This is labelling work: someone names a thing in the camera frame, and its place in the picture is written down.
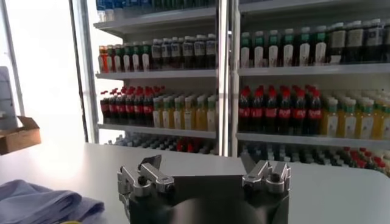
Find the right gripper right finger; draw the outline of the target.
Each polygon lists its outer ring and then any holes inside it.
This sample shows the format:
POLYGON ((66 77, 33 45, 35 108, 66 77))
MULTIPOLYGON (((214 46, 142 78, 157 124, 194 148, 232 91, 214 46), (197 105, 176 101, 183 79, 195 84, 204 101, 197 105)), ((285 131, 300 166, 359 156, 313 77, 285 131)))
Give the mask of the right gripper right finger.
POLYGON ((255 163, 248 153, 241 155, 241 161, 247 172, 241 179, 245 191, 267 191, 270 194, 290 191, 291 167, 286 162, 277 161, 275 166, 265 160, 255 163))

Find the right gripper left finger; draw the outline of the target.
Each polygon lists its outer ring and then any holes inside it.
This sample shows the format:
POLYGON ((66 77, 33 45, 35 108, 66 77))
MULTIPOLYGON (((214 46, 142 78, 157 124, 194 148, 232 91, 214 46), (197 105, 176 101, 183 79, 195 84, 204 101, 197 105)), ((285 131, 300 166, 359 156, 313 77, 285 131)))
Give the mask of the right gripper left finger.
POLYGON ((161 155, 146 157, 136 169, 121 166, 117 173, 118 193, 147 197, 155 189, 161 194, 173 194, 176 191, 174 178, 160 171, 161 159, 161 155))

